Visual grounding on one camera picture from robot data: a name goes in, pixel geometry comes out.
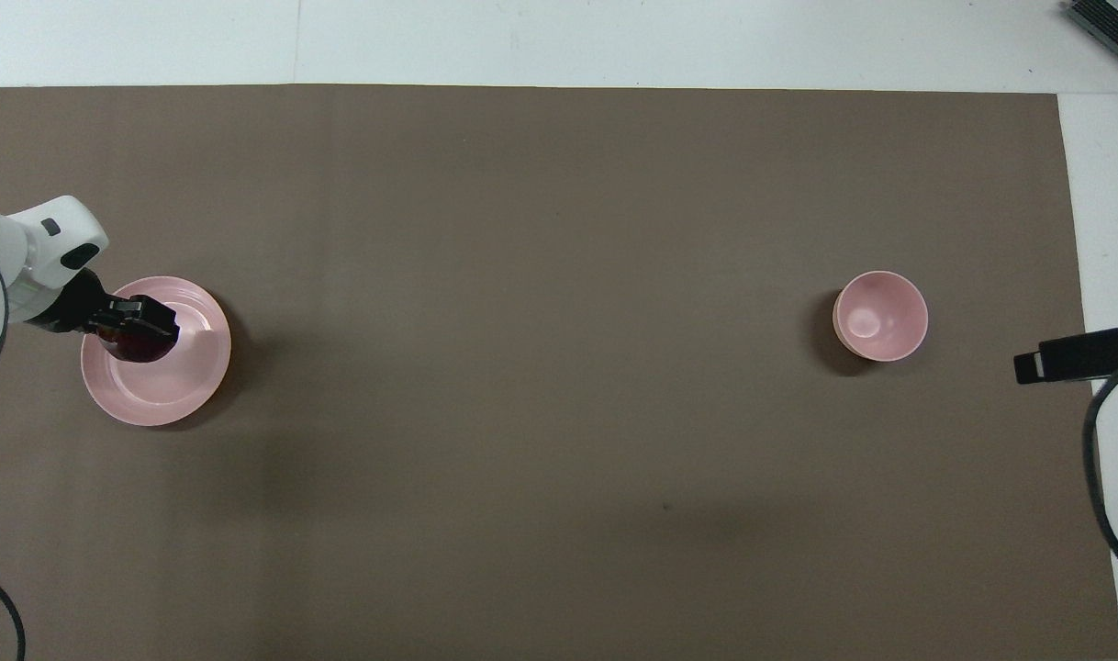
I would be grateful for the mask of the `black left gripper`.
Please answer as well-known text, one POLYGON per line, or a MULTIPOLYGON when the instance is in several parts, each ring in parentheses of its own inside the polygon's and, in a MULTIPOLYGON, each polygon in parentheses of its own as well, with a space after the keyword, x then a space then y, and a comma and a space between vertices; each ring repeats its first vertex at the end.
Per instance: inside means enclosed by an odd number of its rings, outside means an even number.
POLYGON ((110 298, 92 270, 73 276, 53 304, 36 315, 36 327, 51 333, 93 333, 102 342, 176 342, 176 312, 157 298, 110 298))

